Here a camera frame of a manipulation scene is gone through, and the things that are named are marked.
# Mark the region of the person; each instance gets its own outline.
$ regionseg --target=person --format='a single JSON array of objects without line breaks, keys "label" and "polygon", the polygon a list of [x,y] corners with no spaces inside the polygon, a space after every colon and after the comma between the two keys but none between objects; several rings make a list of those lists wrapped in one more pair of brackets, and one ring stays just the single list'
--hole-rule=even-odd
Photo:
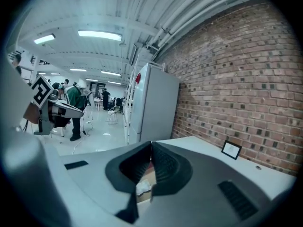
[{"label": "person", "polygon": [[103,96],[103,109],[107,110],[107,108],[108,108],[108,97],[110,96],[110,93],[107,91],[106,88],[104,89],[104,91],[102,93],[102,96]]},{"label": "person", "polygon": [[[52,87],[58,90],[59,92],[58,97],[64,93],[64,89],[59,83],[53,83]],[[52,107],[50,105],[48,105],[48,113],[49,113],[49,117],[51,117]],[[39,124],[40,109],[34,103],[30,103],[23,115],[23,118],[29,120],[33,124]],[[69,121],[70,121],[69,118],[57,117],[56,122],[53,121],[52,122],[55,124],[55,128],[56,128],[56,127],[64,127],[67,123],[70,123]]]},{"label": "person", "polygon": [[15,58],[13,59],[13,66],[16,68],[17,72],[19,72],[19,74],[21,75],[21,67],[19,66],[20,64],[20,61],[21,61],[21,55],[20,54],[17,54],[15,56]]},{"label": "person", "polygon": [[64,95],[63,85],[59,82],[55,82],[52,84],[53,89],[57,89],[59,91],[58,100],[62,100],[61,97]]},{"label": "person", "polygon": [[[61,82],[61,86],[62,86],[62,88],[66,88],[67,87],[67,85],[64,84],[63,82]],[[64,92],[60,95],[59,100],[66,100]]]},{"label": "person", "polygon": [[[76,86],[66,87],[64,92],[68,104],[84,111],[88,101],[86,96],[82,96],[82,93]],[[80,118],[72,119],[72,124],[74,128],[72,130],[72,137],[70,138],[70,141],[75,141],[81,138]]]},{"label": "person", "polygon": [[112,102],[109,108],[112,109],[113,107],[115,107],[115,104],[116,104],[116,97],[112,98]]},{"label": "person", "polygon": [[116,106],[122,106],[122,100],[119,97],[116,100]]}]

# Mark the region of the white ceiling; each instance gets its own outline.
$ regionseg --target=white ceiling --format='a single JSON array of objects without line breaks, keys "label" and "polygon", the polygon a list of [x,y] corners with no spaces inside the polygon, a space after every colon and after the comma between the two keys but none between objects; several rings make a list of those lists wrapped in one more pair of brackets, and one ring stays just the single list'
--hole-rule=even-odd
[{"label": "white ceiling", "polygon": [[[175,21],[200,1],[190,3]],[[81,74],[83,77],[126,84],[131,73],[128,63],[133,44],[139,42],[146,47],[184,2],[186,0],[35,0],[18,44],[62,70],[86,69],[87,73]],[[119,41],[78,36],[77,31],[83,29],[122,34],[121,42],[126,46],[119,46]],[[43,45],[33,42],[49,34],[54,34],[56,39]],[[101,70],[122,76],[105,75]]]}]

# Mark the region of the white refrigerator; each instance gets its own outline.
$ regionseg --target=white refrigerator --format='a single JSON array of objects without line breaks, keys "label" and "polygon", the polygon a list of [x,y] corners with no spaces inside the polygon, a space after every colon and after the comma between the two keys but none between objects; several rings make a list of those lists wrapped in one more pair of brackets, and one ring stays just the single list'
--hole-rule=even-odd
[{"label": "white refrigerator", "polygon": [[139,74],[139,83],[135,82],[129,144],[170,139],[179,79],[150,64],[146,64]]}]

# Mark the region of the brick wall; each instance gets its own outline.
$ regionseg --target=brick wall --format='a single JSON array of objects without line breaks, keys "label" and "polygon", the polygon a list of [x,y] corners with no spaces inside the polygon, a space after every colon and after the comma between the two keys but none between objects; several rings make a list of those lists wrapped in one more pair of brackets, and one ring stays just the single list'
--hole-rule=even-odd
[{"label": "brick wall", "polygon": [[303,159],[303,59],[290,26],[268,1],[200,24],[165,52],[180,78],[172,138],[195,135],[295,175]]}]

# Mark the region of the ceiling pipe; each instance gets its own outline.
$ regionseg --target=ceiling pipe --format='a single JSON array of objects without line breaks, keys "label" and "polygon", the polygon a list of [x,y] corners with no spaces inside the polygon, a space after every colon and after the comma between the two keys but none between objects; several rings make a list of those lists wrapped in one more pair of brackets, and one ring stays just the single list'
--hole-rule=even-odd
[{"label": "ceiling pipe", "polygon": [[207,7],[206,9],[204,9],[203,11],[201,11],[200,13],[198,13],[197,15],[195,15],[194,17],[192,17],[189,21],[187,21],[186,23],[184,23],[179,29],[177,29],[166,41],[164,41],[163,43],[161,43],[161,47],[159,48],[159,50],[161,50],[163,48],[163,46],[165,44],[167,44],[173,37],[175,37],[183,28],[185,28],[186,26],[188,26],[190,23],[192,23],[194,20],[196,20],[197,18],[201,17],[202,15],[204,15],[205,13],[207,13],[208,11],[212,10],[213,8],[221,5],[222,3],[227,2],[228,0],[220,0],[216,3],[214,3],[213,5]]},{"label": "ceiling pipe", "polygon": [[191,17],[193,17],[195,14],[197,14],[199,11],[201,11],[203,8],[205,8],[207,5],[211,4],[216,0],[202,0],[199,4],[197,4],[193,9],[191,9],[187,14],[185,14],[170,30],[169,32],[164,36],[164,38],[159,42],[158,46],[161,47],[167,39],[172,35],[179,27],[182,26],[182,24],[186,23]]},{"label": "ceiling pipe", "polygon": [[187,8],[193,1],[195,0],[186,0],[185,2],[183,2],[181,4],[180,7],[178,7],[175,12],[169,17],[169,19],[165,22],[165,24],[160,28],[160,30],[158,31],[158,33],[156,34],[156,36],[149,42],[149,45],[153,45],[158,39],[159,37],[163,34],[163,32],[168,28],[168,26],[171,24],[171,22],[173,20],[175,20],[175,18],[177,16],[179,16],[179,14],[181,12],[183,12],[183,10],[185,8]]}]

